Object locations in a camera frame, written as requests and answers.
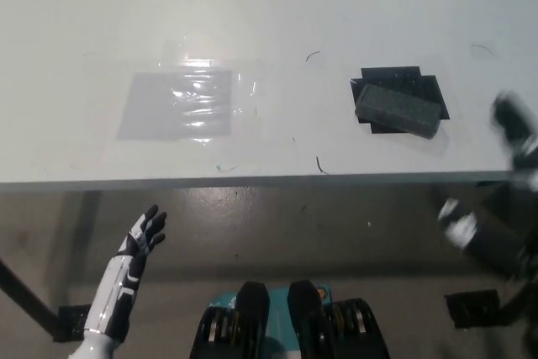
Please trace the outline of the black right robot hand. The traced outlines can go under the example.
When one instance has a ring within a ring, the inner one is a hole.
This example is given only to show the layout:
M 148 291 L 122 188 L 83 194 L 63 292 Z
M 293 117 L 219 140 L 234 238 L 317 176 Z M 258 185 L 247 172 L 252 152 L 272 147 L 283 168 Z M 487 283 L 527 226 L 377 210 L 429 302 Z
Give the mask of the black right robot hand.
M 519 246 L 537 235 L 537 124 L 512 92 L 496 97 L 492 121 L 509 153 L 508 179 L 493 182 L 477 209 L 447 198 L 438 213 L 445 237 L 461 249 L 489 236 Z

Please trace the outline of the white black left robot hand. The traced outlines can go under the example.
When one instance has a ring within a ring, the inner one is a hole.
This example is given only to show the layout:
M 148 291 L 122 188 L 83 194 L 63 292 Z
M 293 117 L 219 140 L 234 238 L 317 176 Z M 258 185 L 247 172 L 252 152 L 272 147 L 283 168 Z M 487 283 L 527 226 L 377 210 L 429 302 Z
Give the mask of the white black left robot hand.
M 156 205 L 135 221 L 108 262 L 87 315 L 86 332 L 124 341 L 147 258 L 165 239 L 165 224 L 166 213 Z

